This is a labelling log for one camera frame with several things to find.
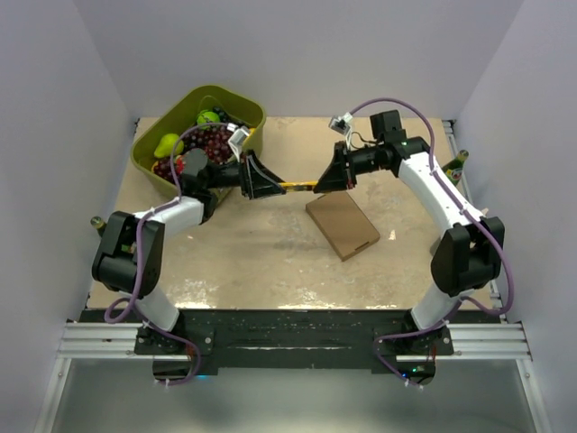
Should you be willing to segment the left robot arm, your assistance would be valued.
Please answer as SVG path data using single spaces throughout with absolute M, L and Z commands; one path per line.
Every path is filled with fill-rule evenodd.
M 206 153 L 194 149 L 184 155 L 177 176 L 180 194 L 169 202 L 139 213 L 114 212 L 106 223 L 92 265 L 95 281 L 127 296 L 125 311 L 105 321 L 123 321 L 138 310 L 158 327 L 154 341 L 167 354 L 176 354 L 186 345 L 187 332 L 177 326 L 179 310 L 159 287 L 163 248 L 168 237 L 201 226 L 215 212 L 215 189 L 238 187 L 249 199 L 283 195 L 283 179 L 272 173 L 248 151 L 239 161 L 218 165 Z

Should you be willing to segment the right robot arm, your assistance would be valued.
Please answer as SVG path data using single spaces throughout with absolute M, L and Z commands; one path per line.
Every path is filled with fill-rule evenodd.
M 388 170 L 419 199 L 436 223 L 440 243 L 430 264 L 433 283 L 410 311 L 413 325 L 401 335 L 414 355 L 434 343 L 432 330 L 441 327 L 470 294 L 510 269 L 504 258 L 505 227 L 486 217 L 447 179 L 434 156 L 434 140 L 408 137 L 398 111 L 372 115 L 374 143 L 352 145 L 353 117 L 333 117 L 329 126 L 343 136 L 333 159 L 314 186 L 316 193 L 353 189 L 358 176 Z

